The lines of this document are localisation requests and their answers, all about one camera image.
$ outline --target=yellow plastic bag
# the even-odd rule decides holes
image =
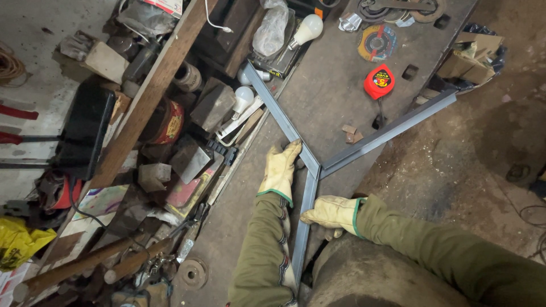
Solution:
[[[23,219],[0,217],[0,271],[15,270],[56,236],[53,229],[31,229]]]

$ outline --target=red tape measure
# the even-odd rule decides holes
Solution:
[[[385,96],[394,87],[394,77],[385,64],[372,70],[364,80],[364,90],[373,99]]]

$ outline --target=light bulb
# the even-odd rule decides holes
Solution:
[[[232,116],[232,120],[236,120],[241,116],[241,113],[245,111],[246,108],[254,100],[254,93],[247,86],[241,86],[235,91],[235,105],[233,105],[233,111],[235,113]]]
[[[264,81],[271,80],[271,74],[270,73],[262,72],[261,70],[256,70],[256,72],[258,73],[258,75],[260,76],[260,78],[262,80],[264,80]],[[248,79],[246,74],[242,71],[242,69],[239,69],[239,71],[237,72],[237,79],[243,85],[252,85],[252,83],[250,82],[250,80]]]
[[[317,38],[322,33],[322,26],[322,18],[317,14],[307,15],[301,22],[292,40],[290,40],[290,43],[288,43],[288,49],[292,50],[311,39]]]

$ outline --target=leather glove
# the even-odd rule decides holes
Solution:
[[[319,223],[326,228],[344,228],[346,231],[363,238],[357,230],[358,209],[366,198],[347,199],[339,196],[321,196],[314,202],[314,209],[300,215],[306,224]]]
[[[302,142],[297,139],[281,152],[281,147],[273,145],[265,162],[265,176],[258,195],[275,192],[292,203],[292,179],[294,177],[294,160],[301,153]]]

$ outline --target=light bulb box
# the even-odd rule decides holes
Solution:
[[[298,30],[298,27],[300,26],[302,20],[303,19],[299,17],[294,18],[294,26],[292,27],[293,30],[289,37],[284,38],[284,46],[277,54],[271,56],[271,58],[264,58],[263,56],[258,55],[256,52],[254,52],[254,50],[252,50],[248,54],[248,59],[257,68],[261,68],[262,70],[265,70],[279,78],[284,79],[288,75],[292,67],[294,67],[296,61],[298,60],[298,56],[302,51],[302,48],[299,45],[293,50],[288,49],[288,42],[294,37],[294,34],[296,34],[296,31]]]

